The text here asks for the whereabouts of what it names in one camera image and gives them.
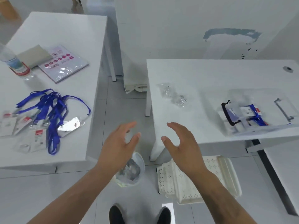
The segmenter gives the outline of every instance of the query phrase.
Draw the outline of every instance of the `water bottle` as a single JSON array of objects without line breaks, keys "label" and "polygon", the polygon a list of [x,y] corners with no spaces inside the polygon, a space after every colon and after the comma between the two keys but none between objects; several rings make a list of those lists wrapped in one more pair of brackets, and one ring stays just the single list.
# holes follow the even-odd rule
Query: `water bottle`
[{"label": "water bottle", "polygon": [[30,68],[2,43],[0,43],[0,61],[5,62],[16,75],[23,79],[29,80],[33,77]]}]

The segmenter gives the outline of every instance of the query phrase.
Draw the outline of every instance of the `left hand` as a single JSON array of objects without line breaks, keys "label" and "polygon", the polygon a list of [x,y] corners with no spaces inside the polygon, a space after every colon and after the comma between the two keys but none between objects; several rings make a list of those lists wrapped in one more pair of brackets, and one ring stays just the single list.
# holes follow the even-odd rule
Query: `left hand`
[{"label": "left hand", "polygon": [[135,127],[137,122],[121,124],[114,130],[104,142],[96,168],[113,177],[118,171],[125,167],[126,163],[135,150],[141,137],[141,133],[135,134],[129,143],[125,141],[125,135],[130,128]]}]

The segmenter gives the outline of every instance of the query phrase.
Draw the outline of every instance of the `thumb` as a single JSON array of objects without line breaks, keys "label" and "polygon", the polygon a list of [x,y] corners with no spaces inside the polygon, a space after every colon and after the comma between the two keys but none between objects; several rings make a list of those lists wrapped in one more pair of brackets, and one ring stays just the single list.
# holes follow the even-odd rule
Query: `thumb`
[{"label": "thumb", "polygon": [[138,132],[137,134],[135,134],[135,135],[131,138],[130,142],[126,145],[126,147],[127,147],[129,150],[134,151],[136,145],[137,145],[138,142],[139,142],[139,138],[140,138],[140,137],[141,137],[141,133]]},{"label": "thumb", "polygon": [[175,147],[171,140],[166,136],[162,136],[161,140],[167,148],[167,150],[169,151],[170,155],[173,156],[173,154],[177,151],[178,148]]}]

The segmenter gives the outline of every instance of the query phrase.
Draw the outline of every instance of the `hand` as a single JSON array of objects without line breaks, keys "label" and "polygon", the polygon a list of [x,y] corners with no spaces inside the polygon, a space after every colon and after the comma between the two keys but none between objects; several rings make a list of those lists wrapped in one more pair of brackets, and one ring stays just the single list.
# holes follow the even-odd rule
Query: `hand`
[{"label": "hand", "polygon": [[180,139],[180,145],[174,146],[166,136],[162,136],[161,140],[180,170],[189,178],[205,172],[207,168],[193,134],[176,122],[167,123],[167,126],[176,132]]},{"label": "hand", "polygon": [[141,133],[135,134],[128,144],[125,142],[125,135],[130,131],[129,129],[135,127],[136,124],[137,122],[130,122],[119,125],[104,142],[99,160],[95,167],[107,173],[111,178],[124,168],[128,160],[132,158]]}]

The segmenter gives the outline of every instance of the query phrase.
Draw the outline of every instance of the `forearm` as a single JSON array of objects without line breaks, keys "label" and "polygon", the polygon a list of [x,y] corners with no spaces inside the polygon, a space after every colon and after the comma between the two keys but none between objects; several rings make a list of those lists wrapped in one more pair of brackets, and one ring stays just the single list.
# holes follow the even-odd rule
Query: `forearm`
[{"label": "forearm", "polygon": [[256,224],[213,173],[204,170],[197,176],[191,177],[191,180],[204,199],[216,224]]},{"label": "forearm", "polygon": [[78,224],[99,193],[111,180],[110,174],[93,168],[76,184],[50,203],[28,224]]}]

